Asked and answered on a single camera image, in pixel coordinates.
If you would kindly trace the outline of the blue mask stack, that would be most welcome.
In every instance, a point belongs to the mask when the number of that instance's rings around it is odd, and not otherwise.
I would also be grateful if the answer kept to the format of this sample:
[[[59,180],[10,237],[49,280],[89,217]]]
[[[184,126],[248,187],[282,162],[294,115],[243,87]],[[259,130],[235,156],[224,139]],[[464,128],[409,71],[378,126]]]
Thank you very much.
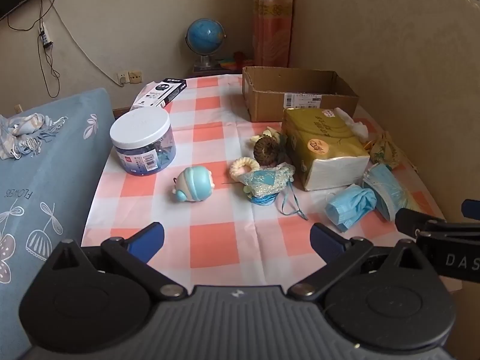
[[[377,198],[376,209],[387,221],[394,222],[397,212],[408,205],[404,188],[385,164],[371,166],[364,173],[363,186],[374,192]]]

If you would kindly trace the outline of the blue white round plush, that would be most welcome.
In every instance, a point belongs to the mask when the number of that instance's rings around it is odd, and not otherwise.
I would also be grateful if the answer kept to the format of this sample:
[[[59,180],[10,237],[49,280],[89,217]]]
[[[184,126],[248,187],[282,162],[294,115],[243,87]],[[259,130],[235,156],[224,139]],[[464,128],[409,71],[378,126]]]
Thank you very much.
[[[173,183],[172,193],[181,203],[205,201],[215,189],[212,172],[204,166],[188,166],[173,179]]]

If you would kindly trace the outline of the blue lace fabric pouch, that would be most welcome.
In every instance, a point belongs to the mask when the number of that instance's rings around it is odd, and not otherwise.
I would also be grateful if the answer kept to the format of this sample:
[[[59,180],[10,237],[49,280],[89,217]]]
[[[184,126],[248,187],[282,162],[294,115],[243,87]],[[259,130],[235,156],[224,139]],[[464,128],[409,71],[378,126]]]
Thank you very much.
[[[295,194],[294,175],[293,165],[281,163],[274,167],[242,174],[239,176],[239,181],[244,185],[244,193],[254,205],[276,204],[282,215],[298,215],[301,219],[307,220],[308,217],[301,210]]]

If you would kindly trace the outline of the brown hair scrunchie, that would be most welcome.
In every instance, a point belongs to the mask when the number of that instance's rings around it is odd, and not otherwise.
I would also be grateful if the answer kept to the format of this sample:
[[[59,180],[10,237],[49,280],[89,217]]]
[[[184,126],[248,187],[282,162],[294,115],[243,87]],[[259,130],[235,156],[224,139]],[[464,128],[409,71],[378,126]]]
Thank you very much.
[[[262,135],[254,144],[254,159],[262,167],[272,167],[278,163],[281,153],[280,143],[272,136]]]

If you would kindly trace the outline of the cream yellow scrunchie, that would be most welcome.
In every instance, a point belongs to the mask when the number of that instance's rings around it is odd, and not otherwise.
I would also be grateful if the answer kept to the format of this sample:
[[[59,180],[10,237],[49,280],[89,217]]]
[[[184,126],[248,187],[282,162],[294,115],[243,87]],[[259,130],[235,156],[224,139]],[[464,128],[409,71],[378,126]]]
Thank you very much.
[[[281,134],[278,130],[268,126],[261,134],[252,136],[250,138],[250,142],[252,144],[256,144],[256,142],[263,137],[271,137],[280,146],[284,146],[287,141],[286,137],[283,134]]]

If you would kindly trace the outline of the blue face mask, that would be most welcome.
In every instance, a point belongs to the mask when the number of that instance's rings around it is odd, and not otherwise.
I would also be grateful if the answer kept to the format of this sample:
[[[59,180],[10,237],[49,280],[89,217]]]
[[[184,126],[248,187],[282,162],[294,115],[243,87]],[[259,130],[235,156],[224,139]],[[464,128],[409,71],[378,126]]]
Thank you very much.
[[[345,233],[373,211],[376,205],[374,191],[352,184],[329,199],[325,206],[325,214],[338,230]]]

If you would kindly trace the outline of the cream floral fabric pouch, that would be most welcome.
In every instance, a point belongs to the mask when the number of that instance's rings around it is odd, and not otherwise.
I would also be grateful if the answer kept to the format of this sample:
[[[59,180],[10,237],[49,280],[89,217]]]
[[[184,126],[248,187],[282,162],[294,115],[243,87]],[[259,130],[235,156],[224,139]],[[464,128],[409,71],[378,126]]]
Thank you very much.
[[[373,164],[383,164],[391,171],[407,160],[405,153],[394,143],[391,134],[387,131],[367,142],[364,148]]]

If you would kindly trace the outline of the gold tissue pack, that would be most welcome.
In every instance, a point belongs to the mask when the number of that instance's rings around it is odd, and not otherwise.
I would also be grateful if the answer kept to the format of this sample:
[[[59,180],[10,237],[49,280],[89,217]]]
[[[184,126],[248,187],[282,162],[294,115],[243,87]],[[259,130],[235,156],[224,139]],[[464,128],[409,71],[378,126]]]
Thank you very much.
[[[368,152],[338,111],[284,110],[286,152],[306,191],[352,185],[368,166]]]

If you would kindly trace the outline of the pink checkered tablecloth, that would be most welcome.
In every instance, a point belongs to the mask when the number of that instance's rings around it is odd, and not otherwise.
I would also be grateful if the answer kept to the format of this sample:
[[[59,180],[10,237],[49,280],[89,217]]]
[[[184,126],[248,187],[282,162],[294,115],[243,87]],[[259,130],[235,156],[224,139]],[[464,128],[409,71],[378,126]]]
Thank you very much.
[[[284,288],[321,268],[309,234],[325,222],[329,190],[304,191],[255,205],[230,178],[230,164],[250,154],[250,139],[264,130],[253,124],[238,75],[189,80],[168,106],[176,156],[162,172],[127,174],[111,153],[97,186],[82,243],[127,238],[152,222],[165,230],[162,249],[150,264],[186,288],[198,284],[270,285]],[[186,168],[211,171],[215,189],[204,202],[178,202],[174,179]]]

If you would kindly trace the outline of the white lid plastic jar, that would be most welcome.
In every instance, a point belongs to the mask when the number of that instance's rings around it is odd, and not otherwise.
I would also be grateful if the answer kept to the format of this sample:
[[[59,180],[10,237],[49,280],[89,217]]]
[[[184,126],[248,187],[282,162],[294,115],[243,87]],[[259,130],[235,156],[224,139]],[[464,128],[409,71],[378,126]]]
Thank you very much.
[[[110,138],[123,169],[133,176],[164,170],[176,156],[169,113],[158,107],[138,108],[120,116]]]

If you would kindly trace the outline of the black white pen box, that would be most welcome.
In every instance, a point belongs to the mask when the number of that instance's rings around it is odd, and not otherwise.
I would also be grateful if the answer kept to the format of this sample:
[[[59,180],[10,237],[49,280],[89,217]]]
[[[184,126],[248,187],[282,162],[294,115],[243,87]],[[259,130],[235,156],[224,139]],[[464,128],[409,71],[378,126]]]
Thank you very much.
[[[147,84],[133,101],[130,110],[145,107],[165,108],[187,86],[185,79],[165,78]]]

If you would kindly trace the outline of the colourful toy on stand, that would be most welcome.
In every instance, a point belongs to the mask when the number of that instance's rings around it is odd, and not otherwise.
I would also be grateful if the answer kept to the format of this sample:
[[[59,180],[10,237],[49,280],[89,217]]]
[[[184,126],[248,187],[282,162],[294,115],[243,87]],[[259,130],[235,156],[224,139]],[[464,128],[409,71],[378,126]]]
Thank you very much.
[[[223,69],[241,71],[244,67],[252,66],[254,61],[248,58],[243,52],[236,51],[231,58],[224,58],[219,61]]]

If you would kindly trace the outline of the blue desk globe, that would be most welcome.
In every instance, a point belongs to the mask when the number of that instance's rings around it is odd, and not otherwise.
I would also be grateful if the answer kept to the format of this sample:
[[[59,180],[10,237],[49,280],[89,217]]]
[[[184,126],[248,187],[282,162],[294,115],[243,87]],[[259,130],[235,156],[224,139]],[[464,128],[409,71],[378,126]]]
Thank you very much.
[[[224,27],[217,20],[201,18],[190,24],[186,31],[185,43],[198,56],[193,65],[194,73],[221,69],[213,55],[223,46],[226,37]]]

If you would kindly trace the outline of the orange pink curtain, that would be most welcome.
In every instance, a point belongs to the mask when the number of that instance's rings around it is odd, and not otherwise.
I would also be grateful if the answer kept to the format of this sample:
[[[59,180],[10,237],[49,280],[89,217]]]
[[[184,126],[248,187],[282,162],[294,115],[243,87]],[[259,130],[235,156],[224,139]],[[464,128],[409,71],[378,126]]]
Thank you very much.
[[[289,63],[294,0],[253,0],[253,48],[256,65]]]

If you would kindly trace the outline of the wall power socket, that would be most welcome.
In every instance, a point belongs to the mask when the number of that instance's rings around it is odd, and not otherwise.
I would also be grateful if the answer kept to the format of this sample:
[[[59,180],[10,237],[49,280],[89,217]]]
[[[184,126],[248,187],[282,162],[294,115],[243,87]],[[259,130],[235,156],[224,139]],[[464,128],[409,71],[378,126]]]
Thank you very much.
[[[116,74],[120,86],[125,84],[140,84],[143,82],[143,72],[139,70],[122,71]]]

